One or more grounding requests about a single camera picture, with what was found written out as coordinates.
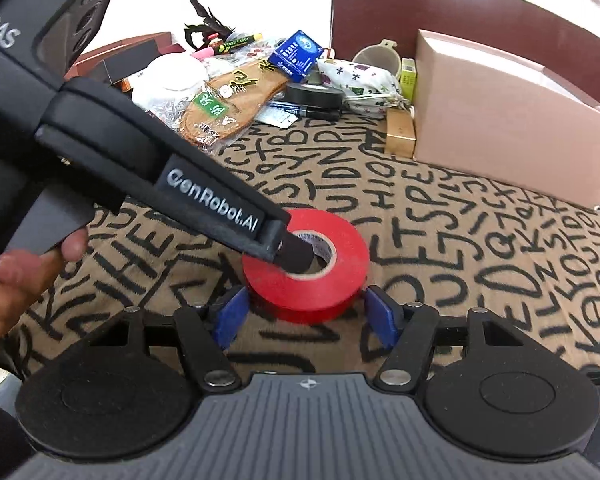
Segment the roll of electrical tape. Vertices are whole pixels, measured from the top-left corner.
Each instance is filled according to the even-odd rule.
[[[287,83],[285,88],[285,100],[299,105],[335,110],[342,106],[343,99],[344,92],[342,90],[328,86]]]
[[[353,225],[317,209],[291,209],[288,229],[314,247],[326,266],[313,274],[289,274],[272,264],[242,257],[256,302],[277,318],[315,324],[334,319],[365,284],[369,252]]]

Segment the green label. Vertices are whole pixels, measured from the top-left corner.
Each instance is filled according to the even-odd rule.
[[[212,117],[222,117],[229,109],[213,97],[211,92],[202,92],[202,94],[193,99],[193,102]]]

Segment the red tape roll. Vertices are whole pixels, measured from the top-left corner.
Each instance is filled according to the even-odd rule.
[[[244,255],[244,275],[261,305],[279,319],[301,324],[334,319],[365,285],[366,243],[353,225],[332,213],[317,209],[290,213],[288,230],[311,243],[327,266],[315,274],[289,274]]]

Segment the tape roll inner hole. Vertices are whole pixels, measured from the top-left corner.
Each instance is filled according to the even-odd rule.
[[[331,272],[338,258],[333,242],[316,231],[293,231],[293,234],[311,244],[311,247],[314,248],[314,262],[307,272],[302,274],[288,272],[288,275],[295,280],[317,280]]]

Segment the beige cup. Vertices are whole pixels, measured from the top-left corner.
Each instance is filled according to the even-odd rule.
[[[391,40],[382,40],[377,45],[366,46],[353,57],[354,63],[384,68],[398,79],[402,72],[402,59],[394,48],[398,44]]]

